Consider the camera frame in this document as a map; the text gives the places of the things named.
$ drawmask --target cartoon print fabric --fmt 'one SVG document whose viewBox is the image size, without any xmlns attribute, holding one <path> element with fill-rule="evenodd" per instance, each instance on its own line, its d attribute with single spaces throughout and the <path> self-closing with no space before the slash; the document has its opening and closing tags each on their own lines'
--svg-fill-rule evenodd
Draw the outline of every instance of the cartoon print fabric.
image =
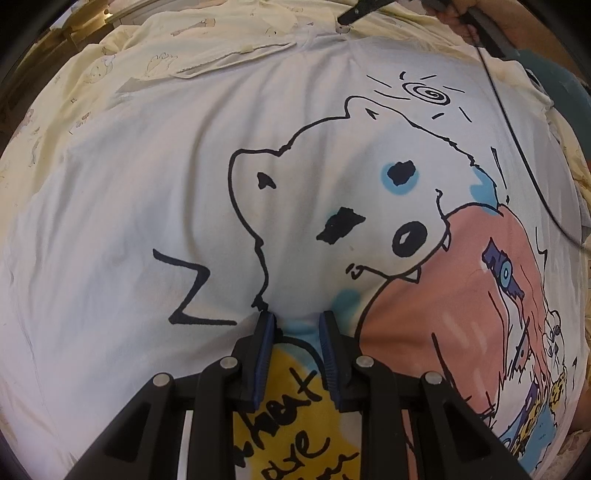
<svg viewBox="0 0 591 480">
<path fill-rule="evenodd" d="M 579 203 L 545 119 L 499 86 L 532 181 L 487 85 L 391 40 L 306 35 L 93 111 L 0 268 L 47 412 L 35 461 L 17 454 L 63 476 L 155 372 L 202 370 L 270 309 L 283 341 L 260 411 L 235 416 L 238 477 L 355 480 L 359 416 L 322 381 L 332 309 L 364 353 L 441 372 L 540 476 L 584 380 L 586 282 L 533 181 L 574 235 Z M 41 428 L 11 411 L 15 437 Z"/>
<path fill-rule="evenodd" d="M 15 215 L 60 164 L 61 152 L 81 130 L 76 125 L 86 123 L 82 117 L 88 112 L 96 115 L 110 108 L 117 92 L 141 87 L 155 79 L 171 79 L 179 72 L 187 76 L 226 68 L 236 56 L 241 61 L 252 61 L 261 54 L 261 50 L 244 53 L 252 46 L 284 44 L 291 41 L 294 34 L 308 30 L 312 35 L 333 35 L 335 15 L 342 13 L 343 8 L 341 4 L 326 0 L 228 0 L 223 5 L 205 5 L 212 3 L 202 2 L 196 8 L 155 14 L 142 25 L 120 25 L 99 44 L 86 46 L 60 69 L 35 100 L 32 106 L 35 115 L 25 119 L 23 134 L 14 135 L 0 158 L 0 203 L 3 205 L 0 242 L 4 242 Z M 462 39 L 445 25 L 411 12 L 397 2 L 358 21 L 355 35 L 356 38 L 380 36 L 411 40 L 415 47 L 424 51 L 461 59 L 477 58 L 474 50 L 465 48 Z M 528 78 L 520 75 L 520 67 L 492 58 L 488 58 L 488 64 L 493 75 L 517 87 L 524 98 L 532 100 L 529 101 L 530 110 L 541 111 L 540 102 L 545 104 L 547 99 L 543 95 L 532 95 L 535 88 Z M 429 79 L 421 81 L 419 77 L 407 81 L 428 83 Z M 453 109 L 462 115 L 457 105 Z M 546 110 L 543 109 L 553 125 L 559 125 L 561 144 L 575 181 L 586 198 L 591 198 L 591 193 L 586 191 L 591 179 L 587 177 L 589 172 L 574 133 L 559 113 Z M 443 119 L 441 113 L 431 113 L 430 117 L 438 115 Z M 20 158 L 30 161 L 21 162 Z"/>
</svg>

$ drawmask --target human hand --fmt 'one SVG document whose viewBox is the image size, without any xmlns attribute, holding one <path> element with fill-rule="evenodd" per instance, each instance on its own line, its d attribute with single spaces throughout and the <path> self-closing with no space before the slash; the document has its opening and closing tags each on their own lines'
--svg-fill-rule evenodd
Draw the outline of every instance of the human hand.
<svg viewBox="0 0 591 480">
<path fill-rule="evenodd" d="M 531 25 L 532 19 L 535 20 L 517 0 L 453 0 L 444 12 L 427 5 L 423 7 L 427 15 L 437 17 L 470 45 L 480 42 L 477 29 L 472 25 L 464 25 L 460 19 L 470 7 L 478 7 L 491 17 L 516 46 L 524 42 L 528 25 Z"/>
</svg>

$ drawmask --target bear ear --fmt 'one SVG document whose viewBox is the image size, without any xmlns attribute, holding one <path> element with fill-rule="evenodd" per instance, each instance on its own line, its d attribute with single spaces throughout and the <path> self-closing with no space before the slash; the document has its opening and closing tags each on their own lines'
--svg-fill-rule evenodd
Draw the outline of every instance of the bear ear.
<svg viewBox="0 0 591 480">
<path fill-rule="evenodd" d="M 270 188 L 270 189 L 275 190 L 277 188 L 275 181 L 273 181 L 273 179 L 269 175 L 267 175 L 266 173 L 260 171 L 256 174 L 256 177 L 258 179 L 259 190 L 262 190 L 265 188 Z"/>
<path fill-rule="evenodd" d="M 377 102 L 366 97 L 349 97 L 345 103 L 345 110 L 351 117 L 366 118 L 369 121 L 382 120 L 384 116 L 389 116 L 392 111 Z"/>
</svg>

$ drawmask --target black tool handle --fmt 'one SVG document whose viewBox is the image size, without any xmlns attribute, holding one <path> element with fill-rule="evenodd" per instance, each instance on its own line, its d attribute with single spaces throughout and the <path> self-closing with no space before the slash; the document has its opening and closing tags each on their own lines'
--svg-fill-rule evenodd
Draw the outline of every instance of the black tool handle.
<svg viewBox="0 0 591 480">
<path fill-rule="evenodd" d="M 337 22 L 340 25 L 351 25 L 351 23 L 370 14 L 371 12 L 375 12 L 377 9 L 391 4 L 392 1 L 394 0 L 359 0 L 357 5 L 349 8 L 337 19 Z"/>
<path fill-rule="evenodd" d="M 423 5 L 434 8 L 439 12 L 452 5 L 452 0 L 422 0 Z M 472 25 L 476 28 L 480 37 L 481 45 L 491 56 L 498 59 L 513 58 L 515 46 L 507 38 L 505 33 L 496 22 L 478 7 L 470 7 L 468 11 L 460 16 L 465 25 Z"/>
</svg>

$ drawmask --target black outline drawing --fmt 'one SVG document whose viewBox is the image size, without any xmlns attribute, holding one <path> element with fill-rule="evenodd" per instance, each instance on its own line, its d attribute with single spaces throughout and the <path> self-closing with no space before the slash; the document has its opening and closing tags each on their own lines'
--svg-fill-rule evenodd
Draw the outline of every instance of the black outline drawing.
<svg viewBox="0 0 591 480">
<path fill-rule="evenodd" d="M 410 100 L 410 98 L 397 97 L 397 96 L 394 96 L 394 95 L 388 95 L 387 93 L 382 93 L 382 92 L 380 92 L 378 90 L 374 90 L 374 92 L 377 93 L 377 94 L 379 94 L 379 95 L 382 95 L 384 97 L 393 98 L 395 100 Z"/>
<path fill-rule="evenodd" d="M 392 88 L 392 87 L 391 87 L 390 85 L 388 85 L 387 83 L 385 83 L 385 82 L 382 82 L 381 80 L 375 79 L 375 78 L 373 78 L 371 75 L 366 75 L 366 77 L 367 77 L 368 79 L 372 79 L 374 82 L 381 83 L 382 85 L 384 85 L 384 86 L 386 86 L 386 87 L 388 87 L 388 88 Z"/>
<path fill-rule="evenodd" d="M 344 455 L 344 454 L 339 454 L 338 458 L 337 458 L 337 466 L 334 468 L 330 468 L 330 467 L 326 467 L 324 469 L 324 472 L 321 473 L 319 476 L 316 477 L 316 480 L 330 480 L 330 478 L 336 474 L 336 473 L 340 473 L 341 470 L 343 469 L 343 465 L 345 464 L 345 462 L 350 462 L 351 460 L 355 460 L 358 456 L 360 455 L 360 452 L 355 452 L 349 456 Z"/>
<path fill-rule="evenodd" d="M 470 117 L 467 115 L 467 113 L 464 111 L 464 109 L 459 106 L 458 107 L 460 109 L 460 111 L 464 114 L 464 116 L 466 117 L 466 120 L 468 120 L 470 123 L 472 123 L 472 120 L 470 119 Z"/>
<path fill-rule="evenodd" d="M 578 360 L 579 360 L 579 357 L 578 356 L 574 357 L 573 367 L 574 367 L 574 370 L 575 371 L 577 371 L 577 361 Z M 572 390 L 574 390 L 574 374 L 573 374 L 573 388 L 572 388 Z"/>
<path fill-rule="evenodd" d="M 430 87 L 429 85 L 425 85 L 424 83 L 407 82 L 402 84 L 402 88 L 409 95 L 412 95 L 423 102 L 432 103 L 433 105 L 449 105 L 452 101 L 452 99 L 449 98 L 449 95 L 445 92 Z"/>
<path fill-rule="evenodd" d="M 269 155 L 273 155 L 274 157 L 280 158 L 285 152 L 291 150 L 291 148 L 293 147 L 296 139 L 304 132 L 306 132 L 307 130 L 316 127 L 317 125 L 323 124 L 323 123 L 327 123 L 327 122 L 332 122 L 332 121 L 339 121 L 339 120 L 348 120 L 350 118 L 350 113 L 349 113 L 349 102 L 353 99 L 362 99 L 365 100 L 367 102 L 373 103 L 374 105 L 377 105 L 378 107 L 384 108 L 386 110 L 389 110 L 391 112 L 397 113 L 398 115 L 400 115 L 404 120 L 406 120 L 406 122 L 413 128 L 419 129 L 429 135 L 431 135 L 432 137 L 438 138 L 440 140 L 442 140 L 443 142 L 445 142 L 449 147 L 452 147 L 454 150 L 456 150 L 458 153 L 461 153 L 462 155 L 465 155 L 466 159 L 469 161 L 468 165 L 476 168 L 478 170 L 480 170 L 486 177 L 488 177 L 490 179 L 490 177 L 488 176 L 488 174 L 476 163 L 474 157 L 472 155 L 470 155 L 469 153 L 461 150 L 458 146 L 457 143 L 453 142 L 450 138 L 448 137 L 444 137 L 442 135 L 436 134 L 434 132 L 431 132 L 430 130 L 422 127 L 421 125 L 416 124 L 415 122 L 413 122 L 412 120 L 410 120 L 406 115 L 404 115 L 402 112 L 400 112 L 399 110 L 396 110 L 395 108 L 383 105 L 375 100 L 372 100 L 370 98 L 361 96 L 361 95 L 351 95 L 349 97 L 346 98 L 345 100 L 345 104 L 344 104 L 344 115 L 339 115 L 339 116 L 329 116 L 326 118 L 322 118 L 319 120 L 316 120 L 315 122 L 312 122 L 308 125 L 303 126 L 302 128 L 300 128 L 290 139 L 289 141 L 282 145 L 279 149 L 272 149 L 272 148 L 263 148 L 263 149 L 259 149 L 259 150 L 252 150 L 252 149 L 245 149 L 245 148 L 240 148 L 238 150 L 236 150 L 232 156 L 230 157 L 230 162 L 228 165 L 228 192 L 230 195 L 230 202 L 232 203 L 232 207 L 234 208 L 234 211 L 236 213 L 236 216 L 238 217 L 240 223 L 242 224 L 242 226 L 245 228 L 245 230 L 247 231 L 247 233 L 250 234 L 250 236 L 253 238 L 254 240 L 254 251 L 255 251 L 255 255 L 257 256 L 257 258 L 259 259 L 259 262 L 261 264 L 261 269 L 264 275 L 264 281 L 263 281 L 263 285 L 261 286 L 260 291 L 256 294 L 251 307 L 253 308 L 257 308 L 259 311 L 264 311 L 268 308 L 268 303 L 265 302 L 263 296 L 265 291 L 267 290 L 267 287 L 269 286 L 269 271 L 267 268 L 267 260 L 265 258 L 265 254 L 263 252 L 263 246 L 264 246 L 264 240 L 258 235 L 257 232 L 254 231 L 254 229 L 250 226 L 250 224 L 248 223 L 248 221 L 245 219 L 244 215 L 242 214 L 242 211 L 240 210 L 240 206 L 238 205 L 238 201 L 236 200 L 236 196 L 234 193 L 234 187 L 233 187 L 233 178 L 232 178 L 232 172 L 233 172 L 233 168 L 234 165 L 236 164 L 236 161 L 238 159 L 238 157 L 240 157 L 241 155 L 255 155 L 255 154 L 269 154 Z M 496 191 L 496 183 L 494 182 L 494 180 L 490 179 L 491 183 Z M 433 254 L 439 250 L 440 247 L 444 247 L 445 245 L 449 244 L 449 222 L 447 221 L 447 217 L 449 215 L 445 215 L 442 211 L 441 211 L 441 207 L 440 207 L 440 199 L 443 196 L 443 192 L 441 190 L 436 189 L 436 193 L 437 193 L 437 198 L 436 198 L 436 203 L 437 203 L 437 208 L 439 210 L 439 214 L 441 216 L 441 219 L 445 222 L 446 224 L 446 230 L 447 230 L 447 235 L 444 235 L 443 239 L 433 248 L 433 250 L 431 252 L 429 252 L 424 258 L 423 260 L 421 260 L 420 262 L 418 262 L 418 264 L 413 265 L 412 268 L 410 268 L 409 270 L 401 273 L 401 274 L 397 274 L 397 275 L 387 275 L 377 269 L 374 269 L 368 265 L 349 265 L 347 268 L 346 273 L 350 274 L 352 276 L 353 279 L 358 278 L 364 271 L 367 271 L 369 273 L 373 273 L 375 275 L 378 275 L 380 277 L 382 277 L 385 282 L 384 285 L 382 285 L 378 291 L 376 292 L 376 294 L 374 295 L 374 297 L 372 298 L 372 300 L 370 300 L 370 302 L 367 304 L 366 308 L 364 309 L 362 316 L 360 318 L 360 321 L 358 323 L 358 328 L 357 331 L 360 332 L 361 331 L 361 326 L 363 323 L 363 319 L 365 318 L 365 315 L 367 314 L 367 311 L 369 311 L 369 308 L 371 307 L 372 303 L 374 302 L 374 300 L 379 296 L 380 292 L 385 288 L 385 286 L 392 280 L 396 279 L 396 278 L 403 278 L 407 281 L 413 281 L 413 282 L 418 282 L 419 278 L 420 278 L 420 267 L 429 260 L 429 258 L 431 258 L 433 256 Z"/>
<path fill-rule="evenodd" d="M 443 88 L 446 88 L 447 90 L 453 90 L 454 92 L 460 92 L 460 93 L 465 93 L 464 90 L 460 90 L 457 88 L 452 88 L 452 87 L 446 87 L 445 85 L 442 85 Z"/>
<path fill-rule="evenodd" d="M 534 228 L 535 233 L 535 249 L 538 252 L 538 255 L 542 255 L 544 257 L 544 275 L 542 275 L 542 287 L 545 287 L 545 273 L 546 273 L 546 262 L 548 261 L 548 249 L 540 250 L 540 243 L 538 242 L 538 228 Z"/>
<path fill-rule="evenodd" d="M 204 319 L 200 317 L 192 317 L 187 315 L 183 310 L 191 303 L 191 300 L 195 297 L 197 292 L 201 290 L 201 287 L 205 285 L 205 282 L 209 278 L 210 271 L 204 265 L 199 265 L 195 263 L 185 262 L 183 260 L 179 260 L 178 258 L 169 257 L 168 255 L 164 255 L 160 253 L 155 248 L 152 249 L 152 254 L 156 260 L 159 260 L 163 263 L 168 265 L 174 265 L 175 267 L 184 267 L 190 270 L 194 270 L 197 272 L 197 277 L 195 278 L 195 282 L 187 293 L 187 296 L 183 299 L 180 303 L 178 308 L 173 312 L 173 314 L 168 317 L 168 321 L 173 325 L 237 325 L 238 323 L 234 320 L 217 320 L 217 319 Z"/>
<path fill-rule="evenodd" d="M 435 335 L 435 332 L 431 332 L 431 341 L 433 342 L 433 347 L 435 348 L 435 353 L 437 355 L 437 359 L 439 360 L 441 371 L 443 371 L 443 376 L 445 377 L 446 381 L 450 384 L 450 386 L 456 392 L 459 392 L 459 390 L 457 389 L 456 380 L 453 378 L 452 371 L 449 370 L 449 367 L 443 359 L 443 354 L 441 352 L 441 348 L 439 347 L 439 340 L 437 340 L 437 335 Z"/>
<path fill-rule="evenodd" d="M 337 213 L 326 221 L 324 228 L 316 236 L 316 239 L 320 242 L 334 245 L 341 238 L 346 237 L 353 228 L 364 223 L 366 220 L 366 217 L 355 213 L 352 208 L 341 207 Z"/>
<path fill-rule="evenodd" d="M 499 163 L 499 154 L 496 151 L 496 148 L 491 147 L 492 156 L 495 158 L 496 167 L 499 169 L 499 173 L 501 174 L 501 178 L 503 179 L 503 185 L 505 186 L 505 190 L 507 189 L 507 182 L 505 181 L 505 176 L 503 175 L 503 170 L 501 169 L 501 164 Z"/>
<path fill-rule="evenodd" d="M 320 380 L 322 381 L 322 388 L 325 391 L 328 391 L 328 384 L 326 383 L 326 373 L 324 370 L 324 362 L 322 361 L 322 357 L 316 351 L 316 349 L 311 346 L 308 342 L 301 340 L 299 338 L 290 337 L 283 334 L 281 329 L 277 329 L 279 333 L 279 338 L 275 340 L 275 345 L 279 343 L 288 343 L 289 345 L 295 345 L 303 350 L 305 350 L 314 360 L 314 363 L 318 367 L 318 372 L 320 374 Z"/>
<path fill-rule="evenodd" d="M 378 115 L 379 113 L 374 112 L 373 110 L 370 110 L 369 108 L 366 108 L 365 111 L 368 113 L 368 115 L 373 118 L 374 120 L 378 119 Z"/>
<path fill-rule="evenodd" d="M 277 185 L 275 184 L 275 181 L 273 181 L 273 179 L 267 175 L 266 173 L 263 172 L 259 172 L 256 174 L 256 177 L 259 181 L 259 189 L 266 189 L 267 187 L 272 188 L 273 190 L 275 190 L 277 188 Z"/>
</svg>

